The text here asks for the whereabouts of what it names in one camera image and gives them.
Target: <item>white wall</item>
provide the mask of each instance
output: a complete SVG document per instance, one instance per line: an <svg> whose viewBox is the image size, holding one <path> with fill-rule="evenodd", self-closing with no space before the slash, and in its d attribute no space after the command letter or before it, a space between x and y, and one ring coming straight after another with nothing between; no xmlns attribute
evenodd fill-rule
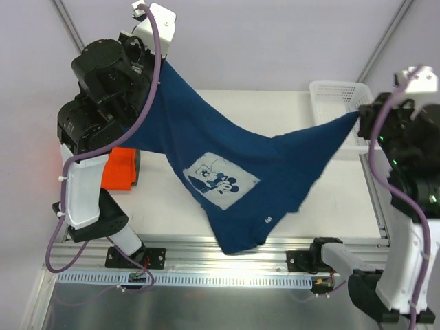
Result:
<svg viewBox="0 0 440 330"><path fill-rule="evenodd" d="M402 0L153 1L177 14L168 59L194 88L308 91L356 80ZM85 43L135 25L130 0L64 2Z"/></svg>
<svg viewBox="0 0 440 330"><path fill-rule="evenodd" d="M56 114L76 51L49 0L0 5L0 329L19 329L56 224Z"/></svg>
<svg viewBox="0 0 440 330"><path fill-rule="evenodd" d="M393 90L393 73L422 63L433 67L440 77L440 1L416 1L408 16L391 39L384 55L371 72L366 84L373 95ZM440 102L440 92L432 99ZM440 329L440 256L432 271L428 290L429 306L437 314L435 329Z"/></svg>

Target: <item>white table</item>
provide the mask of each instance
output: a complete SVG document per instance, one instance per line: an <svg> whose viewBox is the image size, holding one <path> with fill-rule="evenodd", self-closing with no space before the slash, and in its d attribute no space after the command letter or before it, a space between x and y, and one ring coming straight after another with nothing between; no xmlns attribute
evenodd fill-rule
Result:
<svg viewBox="0 0 440 330"><path fill-rule="evenodd" d="M295 91L200 91L223 115L249 131L274 136L313 126L310 95ZM212 237L203 209L174 175L163 155L142 153L139 183L112 192L138 234ZM359 161L328 164L296 214L269 237L380 238Z"/></svg>

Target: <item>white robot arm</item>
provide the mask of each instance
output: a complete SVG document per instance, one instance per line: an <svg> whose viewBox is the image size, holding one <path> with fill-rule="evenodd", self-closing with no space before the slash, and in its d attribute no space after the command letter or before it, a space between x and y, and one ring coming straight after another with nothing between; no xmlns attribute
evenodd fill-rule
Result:
<svg viewBox="0 0 440 330"><path fill-rule="evenodd" d="M80 93L58 113L58 138L63 164L73 156L98 150L120 138L122 127L130 127L144 107L155 55L151 22L138 9L144 1L132 5L133 18L140 23L133 33L122 31L119 39L102 39L86 46L72 62ZM174 12L153 3L149 6L159 30L162 60L168 54L175 33ZM73 162L65 177L67 188L62 200L65 213L54 204L58 216L64 216L75 242L109 237L127 256L141 263L141 240L128 224L128 217L111 195L101 189L108 153ZM117 258L113 264L118 266Z"/></svg>
<svg viewBox="0 0 440 330"><path fill-rule="evenodd" d="M400 86L414 67L395 75ZM303 269L329 266L348 283L353 304L377 322L397 322L400 315L410 318L411 309L417 322L432 323L426 295L428 283L440 246L440 104L422 103L438 90L438 79L431 67L422 67L408 83L380 131L379 145L390 163L389 184L413 199L425 214L429 236L424 237L421 219L404 201L393 195L391 205L393 241L385 269L375 269L352 254L338 239L321 238L312 244L309 254L300 255L296 263L306 262ZM359 136L371 137L373 125L389 93L381 93L374 103L361 106ZM429 256L424 252L430 242ZM413 292L429 258L417 305Z"/></svg>

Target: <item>blue t-shirt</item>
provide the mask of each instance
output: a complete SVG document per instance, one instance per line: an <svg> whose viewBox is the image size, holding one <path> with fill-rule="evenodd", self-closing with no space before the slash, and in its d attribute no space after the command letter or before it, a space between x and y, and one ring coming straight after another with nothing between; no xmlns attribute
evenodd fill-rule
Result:
<svg viewBox="0 0 440 330"><path fill-rule="evenodd" d="M349 113L270 138L229 121L167 62L160 82L150 113L123 146L166 155L225 254L264 244L288 212L298 211L358 118Z"/></svg>

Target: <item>cartoon print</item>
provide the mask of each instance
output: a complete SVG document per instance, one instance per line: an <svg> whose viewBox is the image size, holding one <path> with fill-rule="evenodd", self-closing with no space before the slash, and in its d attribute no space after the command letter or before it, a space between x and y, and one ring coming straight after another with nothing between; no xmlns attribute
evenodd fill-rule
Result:
<svg viewBox="0 0 440 330"><path fill-rule="evenodd" d="M183 171L194 190L222 210L227 210L260 182L258 177L214 153L204 153Z"/></svg>
<svg viewBox="0 0 440 330"><path fill-rule="evenodd" d="M228 177L222 172L217 173L212 170L214 163L219 160L223 162L225 161L224 159L216 159L210 167L204 164L195 171L195 174L204 180L192 176L188 176L188 179L193 186L202 193L206 193L211 190L216 190L220 194L225 192L237 193L240 190L238 186L234 185L237 182L237 179L234 177Z"/></svg>

